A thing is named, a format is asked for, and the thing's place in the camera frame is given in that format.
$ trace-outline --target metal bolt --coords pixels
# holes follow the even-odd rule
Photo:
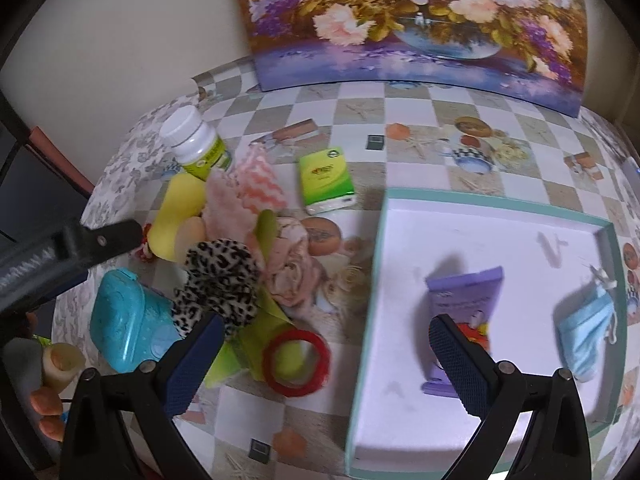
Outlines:
[[[96,372],[95,368],[87,368],[84,372],[82,372],[82,375],[80,375],[80,378],[83,381],[90,381],[95,377],[95,372]]]
[[[574,375],[571,373],[571,370],[568,370],[567,368],[560,368],[558,370],[558,375],[562,377],[565,381],[570,381],[571,379],[574,378]]]
[[[156,362],[153,359],[147,359],[146,361],[142,361],[138,370],[140,370],[143,374],[148,374],[156,369]]]
[[[500,370],[503,374],[510,375],[513,374],[514,371],[516,371],[516,367],[509,361],[500,361],[500,363],[498,364],[498,370]]]

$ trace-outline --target leopard print scrunchie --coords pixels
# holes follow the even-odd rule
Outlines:
[[[187,251],[188,279],[174,289],[174,325],[187,337],[203,312],[213,310],[225,322],[226,338],[248,325],[258,313],[258,266],[246,245],[221,238],[200,242]]]

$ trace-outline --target pill bottle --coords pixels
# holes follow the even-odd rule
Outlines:
[[[201,180],[207,179],[211,168],[226,170],[231,165],[225,143],[193,105],[171,114],[160,127],[160,138],[187,173]]]

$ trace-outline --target white tray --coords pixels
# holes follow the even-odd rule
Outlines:
[[[557,265],[539,241],[557,251]],[[613,420],[625,361],[624,274],[613,225],[555,206],[449,191],[389,189],[373,271],[372,298],[350,433],[347,473],[363,479],[440,478],[479,424],[459,399],[424,394],[430,365],[427,276],[503,266],[504,283],[489,322],[493,359],[523,373],[551,375],[562,362],[554,320],[584,304],[590,266],[615,276],[615,345],[602,342],[596,378],[578,384],[590,428]],[[498,470],[522,441],[523,413]]]

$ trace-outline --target floral painting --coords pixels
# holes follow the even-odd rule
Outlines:
[[[584,0],[239,0],[263,90],[414,80],[580,107]]]

